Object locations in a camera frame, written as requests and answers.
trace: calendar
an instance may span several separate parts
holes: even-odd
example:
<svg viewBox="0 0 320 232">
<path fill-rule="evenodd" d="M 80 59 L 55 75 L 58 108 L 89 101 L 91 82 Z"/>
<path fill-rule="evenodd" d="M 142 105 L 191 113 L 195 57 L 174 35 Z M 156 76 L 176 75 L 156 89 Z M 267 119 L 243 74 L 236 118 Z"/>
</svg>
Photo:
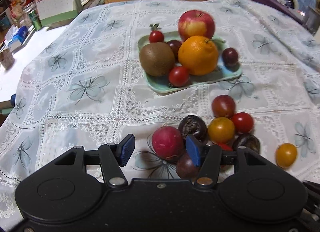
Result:
<svg viewBox="0 0 320 232">
<path fill-rule="evenodd" d="M 80 0 L 35 0 L 43 26 L 74 19 L 82 10 Z"/>
</svg>

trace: white lace tablecloth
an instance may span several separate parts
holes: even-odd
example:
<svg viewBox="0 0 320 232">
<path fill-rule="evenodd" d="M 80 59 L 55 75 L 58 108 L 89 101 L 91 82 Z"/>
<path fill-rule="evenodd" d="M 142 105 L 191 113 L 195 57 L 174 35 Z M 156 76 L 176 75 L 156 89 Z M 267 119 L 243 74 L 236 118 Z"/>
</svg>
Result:
<svg viewBox="0 0 320 232">
<path fill-rule="evenodd" d="M 156 94 L 146 85 L 137 42 L 150 24 L 176 31 L 191 9 L 214 17 L 216 35 L 239 51 L 243 74 Z M 21 220 L 14 202 L 19 182 L 76 145 L 94 150 L 132 133 L 136 149 L 123 168 L 129 181 L 177 177 L 175 166 L 152 151 L 150 135 L 188 114 L 209 124 L 211 101 L 220 94 L 254 117 L 263 157 L 274 162 L 278 145 L 295 144 L 299 155 L 288 172 L 319 182 L 319 70 L 320 46 L 306 30 L 248 0 L 129 1 L 87 9 L 24 69 L 15 108 L 0 128 L 0 226 L 8 230 Z M 90 171 L 101 179 L 99 168 Z"/>
</svg>

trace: green plate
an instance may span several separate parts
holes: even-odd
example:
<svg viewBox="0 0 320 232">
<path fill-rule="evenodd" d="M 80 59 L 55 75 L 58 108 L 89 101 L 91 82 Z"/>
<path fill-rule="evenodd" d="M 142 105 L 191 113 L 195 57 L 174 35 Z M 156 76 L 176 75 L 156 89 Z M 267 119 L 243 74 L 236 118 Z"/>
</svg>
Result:
<svg viewBox="0 0 320 232">
<path fill-rule="evenodd" d="M 164 41 L 165 42 L 170 41 L 172 39 L 181 40 L 179 33 L 177 31 L 167 32 L 167 33 L 163 33 L 163 34 L 164 34 Z M 190 75 L 189 84 L 184 87 L 180 87 L 180 88 L 170 87 L 168 75 L 154 77 L 154 76 L 151 76 L 151 75 L 145 73 L 145 77 L 146 77 L 146 81 L 147 81 L 148 86 L 151 89 L 153 89 L 155 92 L 169 93 L 169 92 L 183 90 L 183 89 L 197 86 L 197 85 L 201 85 L 201 84 L 214 83 L 214 82 L 218 82 L 218 81 L 222 81 L 222 80 L 229 80 L 229 79 L 234 79 L 236 77 L 239 77 L 242 73 L 242 69 L 239 64 L 232 67 L 232 68 L 227 68 L 227 67 L 225 67 L 225 65 L 223 63 L 221 53 L 226 48 L 223 40 L 217 36 L 214 36 L 213 41 L 215 42 L 215 44 L 217 45 L 217 48 L 219 50 L 218 65 L 214 71 L 212 71 L 211 73 L 208 73 L 206 75 L 203 75 L 203 76 Z M 148 43 L 150 43 L 148 35 L 145 35 L 142 38 L 140 38 L 138 41 L 139 50 Z"/>
</svg>

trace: plum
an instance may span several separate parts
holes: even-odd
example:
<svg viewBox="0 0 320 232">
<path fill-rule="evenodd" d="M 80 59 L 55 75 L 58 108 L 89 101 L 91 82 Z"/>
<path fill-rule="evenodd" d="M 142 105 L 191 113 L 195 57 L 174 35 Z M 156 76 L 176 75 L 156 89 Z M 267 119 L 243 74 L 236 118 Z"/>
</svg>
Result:
<svg viewBox="0 0 320 232">
<path fill-rule="evenodd" d="M 226 67 L 235 66 L 239 60 L 237 50 L 232 47 L 224 49 L 222 52 L 222 59 Z"/>
<path fill-rule="evenodd" d="M 177 174 L 182 179 L 195 178 L 199 173 L 200 168 L 193 165 L 188 153 L 185 152 L 177 162 Z"/>
<path fill-rule="evenodd" d="M 178 58 L 178 51 L 179 51 L 179 48 L 182 43 L 178 40 L 170 40 L 167 42 L 167 44 L 170 46 L 170 48 L 174 54 L 174 57 L 177 59 Z"/>
<path fill-rule="evenodd" d="M 204 141 L 207 136 L 207 126 L 198 116 L 188 115 L 179 124 L 179 131 L 184 140 L 187 135 L 194 135 L 196 139 Z"/>
</svg>

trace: orange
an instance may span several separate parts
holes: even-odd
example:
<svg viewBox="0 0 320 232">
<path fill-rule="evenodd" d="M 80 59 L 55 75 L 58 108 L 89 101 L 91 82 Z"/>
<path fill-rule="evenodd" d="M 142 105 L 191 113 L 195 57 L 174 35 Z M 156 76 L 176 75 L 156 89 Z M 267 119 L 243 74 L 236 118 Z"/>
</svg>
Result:
<svg viewBox="0 0 320 232">
<path fill-rule="evenodd" d="M 281 168 L 288 168 L 296 160 L 297 154 L 297 148 L 293 144 L 282 144 L 276 150 L 276 163 Z"/>
<path fill-rule="evenodd" d="M 178 60 L 192 75 L 205 75 L 212 72 L 218 63 L 219 52 L 209 38 L 191 36 L 179 48 Z"/>
<path fill-rule="evenodd" d="M 233 139 L 235 135 L 235 125 L 230 119 L 225 117 L 216 118 L 211 121 L 208 127 L 208 134 L 212 142 L 225 144 Z"/>
</svg>

